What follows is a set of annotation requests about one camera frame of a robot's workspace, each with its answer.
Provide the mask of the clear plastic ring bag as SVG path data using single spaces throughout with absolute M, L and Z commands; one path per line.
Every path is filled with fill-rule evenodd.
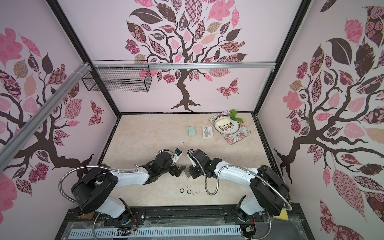
M 212 127 L 203 127 L 203 138 L 212 138 L 213 137 L 213 129 Z

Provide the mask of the mint green box lid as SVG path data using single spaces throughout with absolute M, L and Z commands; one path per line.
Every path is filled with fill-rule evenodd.
M 188 135 L 189 137 L 195 137 L 196 136 L 196 130 L 194 126 L 188 127 Z

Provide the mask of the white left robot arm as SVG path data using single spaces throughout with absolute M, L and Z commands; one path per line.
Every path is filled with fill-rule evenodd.
M 179 149 L 159 151 L 154 160 L 135 170 L 111 169 L 103 164 L 99 168 L 92 168 L 74 184 L 71 193 L 83 214 L 98 212 L 114 219 L 125 216 L 129 218 L 132 214 L 130 208 L 123 200 L 113 199 L 112 191 L 122 187 L 148 185 L 164 174 L 179 177 L 186 168 L 177 166 L 182 154 Z

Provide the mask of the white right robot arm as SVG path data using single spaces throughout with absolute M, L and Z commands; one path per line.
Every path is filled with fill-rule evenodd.
M 218 193 L 221 180 L 248 186 L 253 194 L 240 200 L 240 210 L 246 215 L 265 211 L 279 216 L 283 210 L 293 209 L 288 200 L 289 187 L 266 165 L 259 168 L 240 167 L 218 158 L 210 159 L 199 149 L 188 150 L 188 158 L 193 168 L 190 176 L 203 176 L 206 193 L 210 196 Z

